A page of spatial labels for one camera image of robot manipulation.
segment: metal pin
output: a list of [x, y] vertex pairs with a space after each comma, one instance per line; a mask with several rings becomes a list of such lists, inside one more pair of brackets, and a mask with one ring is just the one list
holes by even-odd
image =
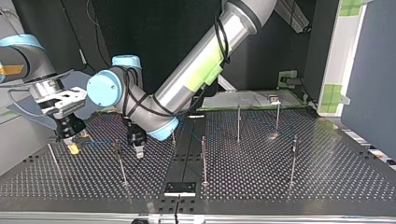
[[121, 170], [122, 170], [122, 176], [124, 178], [124, 183], [123, 184], [125, 186], [128, 186], [129, 183], [128, 183], [128, 180], [126, 180], [126, 174], [125, 174], [125, 170], [124, 170], [124, 167], [123, 167], [123, 164], [122, 164], [122, 159], [120, 159], [120, 166], [121, 166]]
[[279, 115], [280, 115], [280, 102], [277, 102], [277, 111], [276, 111], [276, 132], [279, 127]]
[[291, 150], [293, 153], [293, 164], [291, 166], [290, 187], [292, 187], [292, 185], [294, 184], [293, 183], [294, 170], [295, 170], [296, 158], [298, 156], [298, 151], [299, 151], [299, 138], [297, 134], [294, 135], [293, 145]]
[[204, 186], [208, 186], [209, 183], [207, 182], [207, 176], [206, 176], [206, 140], [205, 137], [202, 136], [202, 141], [201, 141], [201, 145], [202, 145], [202, 157], [204, 160]]
[[128, 186], [128, 180], [126, 179], [126, 174], [125, 174], [125, 169], [123, 167], [123, 163], [122, 163], [122, 151], [121, 151], [121, 147], [120, 147], [120, 139], [117, 138], [114, 142], [114, 150], [115, 150], [115, 154], [116, 154], [116, 159], [119, 161], [120, 163], [120, 168], [121, 168], [121, 172], [122, 172], [122, 177], [123, 177], [123, 185], [124, 186]]
[[175, 138], [175, 132], [172, 132], [172, 143], [174, 147], [176, 146], [176, 138]]
[[241, 140], [241, 137], [240, 137], [240, 131], [241, 131], [240, 123], [241, 123], [241, 107], [238, 105], [238, 138], [237, 138], [238, 143]]
[[56, 165], [56, 168], [58, 169], [59, 175], [62, 176], [61, 167], [59, 167], [59, 163], [58, 163], [58, 160], [55, 157], [55, 153], [53, 152], [52, 145], [50, 143], [48, 143], [47, 146], [49, 147], [50, 155], [51, 155], [53, 161], [55, 162], [55, 165]]

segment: yellow object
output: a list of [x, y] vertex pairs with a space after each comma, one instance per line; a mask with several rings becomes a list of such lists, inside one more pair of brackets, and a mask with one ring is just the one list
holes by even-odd
[[0, 75], [19, 75], [23, 69], [23, 64], [19, 65], [0, 65]]
[[79, 153], [79, 148], [76, 143], [73, 143], [72, 145], [68, 145], [67, 147], [69, 148], [71, 154], [77, 155]]

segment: black wall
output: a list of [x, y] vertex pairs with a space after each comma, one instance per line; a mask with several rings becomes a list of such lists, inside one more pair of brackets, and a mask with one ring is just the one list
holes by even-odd
[[[296, 1], [310, 22], [314, 17], [315, 2]], [[264, 27], [234, 52], [232, 63], [223, 75], [238, 90], [274, 90], [279, 71], [296, 69], [299, 77], [304, 75], [309, 39], [309, 33], [296, 34], [273, 12]]]
[[144, 89], [153, 93], [213, 24], [220, 2], [96, 0], [93, 4], [109, 55], [138, 55]]
[[[155, 92], [213, 24], [220, 0], [95, 0], [110, 56], [139, 55], [145, 89]], [[297, 0], [312, 21], [314, 0]], [[291, 50], [290, 37], [294, 50]], [[309, 34], [295, 34], [275, 12], [232, 56], [223, 75], [238, 90], [275, 89], [279, 71], [304, 74]]]
[[[107, 63], [114, 55], [138, 55], [144, 68], [145, 90], [155, 92], [213, 24], [220, 2], [92, 0], [94, 10], [90, 7], [90, 13], [94, 20], [95, 13], [97, 15], [99, 48]], [[312, 21], [316, 1], [296, 2]], [[19, 13], [23, 11], [23, 25], [39, 37], [50, 59], [56, 61], [57, 70], [82, 67], [78, 43], [95, 70], [106, 68], [96, 46], [95, 25], [86, 13], [86, 0], [36, 0], [34, 3], [14, 0], [14, 3]], [[273, 90], [279, 71], [297, 69], [299, 76], [304, 75], [309, 39], [310, 34], [295, 34], [274, 12], [259, 33], [249, 37], [234, 52], [223, 75], [238, 90]], [[84, 71], [94, 74], [90, 69]]]
[[[86, 0], [13, 0], [13, 3], [25, 33], [37, 37], [58, 73], [84, 68], [79, 49], [95, 70], [106, 68], [96, 46], [95, 25], [87, 16]], [[89, 9], [94, 19], [92, 6]], [[100, 28], [98, 38], [109, 63]], [[84, 72], [94, 74], [90, 68]]]

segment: green tape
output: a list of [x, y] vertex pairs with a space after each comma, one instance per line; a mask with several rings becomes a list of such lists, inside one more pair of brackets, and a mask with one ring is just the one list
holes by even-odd
[[361, 12], [361, 6], [363, 4], [363, 0], [342, 0], [343, 3], [341, 5], [340, 16], [349, 17], [349, 16], [358, 16]]
[[[260, 106], [239, 106], [244, 110], [274, 110], [277, 109], [277, 105], [260, 105]], [[282, 109], [298, 109], [298, 108], [307, 108], [309, 105], [282, 105]], [[227, 107], [201, 107], [198, 108], [198, 111], [228, 111], [228, 110], [237, 110], [238, 106], [227, 106]]]
[[184, 85], [190, 91], [198, 91], [204, 83], [206, 85], [212, 84], [216, 77], [222, 71], [220, 64], [223, 60], [223, 56], [219, 49], [219, 43], [216, 38], [208, 44], [205, 52], [195, 60], [195, 70], [192, 71], [192, 75], [186, 81]]
[[342, 85], [326, 84], [321, 98], [320, 113], [336, 113], [341, 103]]

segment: small metal block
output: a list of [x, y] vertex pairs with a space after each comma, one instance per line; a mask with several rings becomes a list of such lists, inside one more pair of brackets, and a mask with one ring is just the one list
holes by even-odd
[[169, 182], [165, 187], [165, 197], [195, 197], [195, 182]]

